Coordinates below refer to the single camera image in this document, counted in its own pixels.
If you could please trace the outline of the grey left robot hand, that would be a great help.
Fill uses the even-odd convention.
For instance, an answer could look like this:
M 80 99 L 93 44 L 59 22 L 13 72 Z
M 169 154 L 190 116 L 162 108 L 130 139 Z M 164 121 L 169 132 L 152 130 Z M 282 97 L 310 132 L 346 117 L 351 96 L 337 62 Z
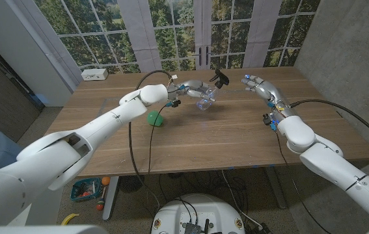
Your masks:
M 179 96 L 187 95 L 207 102 L 215 102 L 213 88 L 208 83 L 199 80 L 189 80 L 182 83 L 171 81 L 167 86 L 167 93 L 167 99 L 170 101 L 178 99 Z

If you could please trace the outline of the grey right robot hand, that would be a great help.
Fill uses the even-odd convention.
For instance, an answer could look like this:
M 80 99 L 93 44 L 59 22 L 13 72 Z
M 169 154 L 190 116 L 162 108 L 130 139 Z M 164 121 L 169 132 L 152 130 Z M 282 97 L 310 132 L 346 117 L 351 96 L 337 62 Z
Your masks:
M 283 93 L 269 81 L 254 75 L 245 75 L 241 82 L 247 86 L 247 91 L 254 92 L 265 101 L 266 105 L 271 109 L 269 117 L 276 123 L 289 116 L 297 115 L 289 107 L 289 102 Z

